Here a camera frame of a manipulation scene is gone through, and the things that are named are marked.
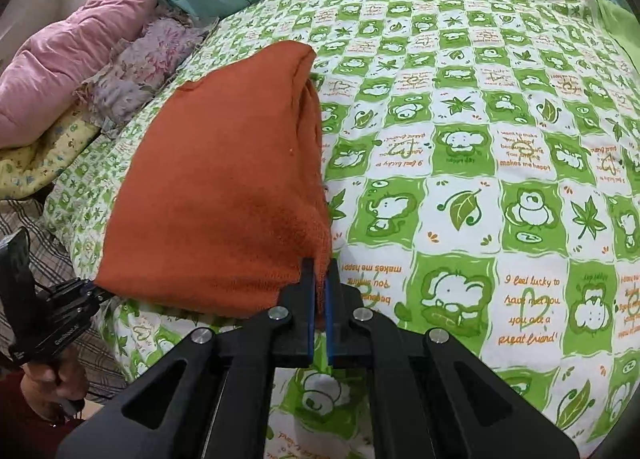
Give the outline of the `person's left hand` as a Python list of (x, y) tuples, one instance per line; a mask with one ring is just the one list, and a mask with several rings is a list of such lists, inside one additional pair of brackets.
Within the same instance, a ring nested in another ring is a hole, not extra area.
[(58, 355), (54, 365), (32, 361), (22, 366), (21, 391), (30, 408), (42, 419), (64, 418), (63, 401), (79, 401), (88, 393), (89, 383), (75, 346)]

